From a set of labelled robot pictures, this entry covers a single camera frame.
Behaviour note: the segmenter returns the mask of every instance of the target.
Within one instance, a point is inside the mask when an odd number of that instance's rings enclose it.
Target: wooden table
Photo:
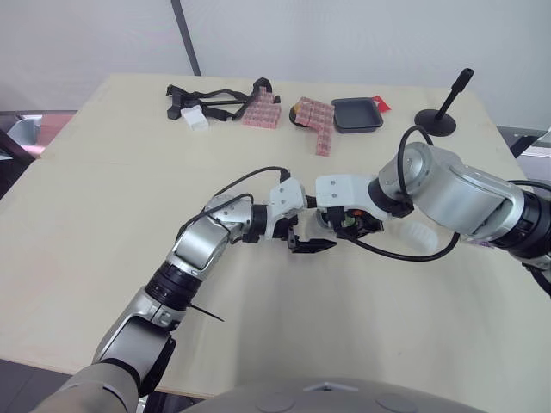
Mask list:
[[[167,84],[248,92],[251,79],[114,75],[0,202],[0,357],[75,373],[213,192],[270,164],[311,194],[316,176],[376,173],[421,108],[445,89],[273,82],[276,130],[211,120],[192,133],[166,118]],[[315,134],[291,125],[301,96],[380,95],[392,110],[375,133]],[[437,145],[504,179],[523,178],[478,99]],[[277,174],[243,188],[267,199]],[[441,243],[449,234],[439,229]],[[391,234],[370,242],[402,250]],[[341,242],[293,255],[280,241],[229,247],[195,298],[161,390],[208,397],[246,382],[295,376],[377,379],[496,412],[549,410],[549,303],[508,254],[460,244],[436,262],[397,262]]]

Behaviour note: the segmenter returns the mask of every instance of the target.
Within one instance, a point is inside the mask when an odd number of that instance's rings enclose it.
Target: black cylindrical joint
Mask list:
[[[257,243],[261,235],[266,233],[268,224],[268,208],[265,205],[252,206],[251,225],[246,234],[242,236],[244,243]]]
[[[512,230],[490,242],[521,258],[543,256],[551,250],[551,202],[524,192],[524,209]]]
[[[155,271],[145,291],[159,303],[183,311],[191,303],[200,285],[201,280],[165,261]]]
[[[412,205],[407,202],[400,202],[388,197],[381,188],[379,178],[374,179],[368,186],[369,198],[383,211],[391,213],[393,217],[404,218],[412,213]]]

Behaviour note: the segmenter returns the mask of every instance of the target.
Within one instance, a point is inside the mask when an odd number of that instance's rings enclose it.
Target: pink foam block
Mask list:
[[[335,107],[323,102],[313,101],[307,97],[299,99],[300,107],[295,122],[311,127],[318,133],[316,155],[328,157],[331,153],[331,132]]]
[[[243,114],[243,124],[276,129],[281,114],[282,107],[279,103],[274,103],[274,95],[261,87],[257,98]]]

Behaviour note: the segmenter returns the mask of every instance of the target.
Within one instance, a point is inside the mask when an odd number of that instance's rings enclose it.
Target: round black base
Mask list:
[[[448,114],[440,120],[436,120],[435,116],[438,113],[435,109],[425,109],[415,115],[415,124],[424,127],[424,129],[432,136],[448,136],[455,130],[456,124],[454,118]]]

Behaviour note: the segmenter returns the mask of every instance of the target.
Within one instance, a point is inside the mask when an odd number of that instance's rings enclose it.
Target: black stand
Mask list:
[[[467,86],[471,77],[473,77],[474,71],[472,69],[463,69],[453,86],[449,96],[444,101],[440,110],[425,109],[415,115],[415,124],[422,126],[429,135],[433,136],[448,136],[456,127],[455,120],[446,111],[449,105],[454,101],[457,95],[460,94]]]

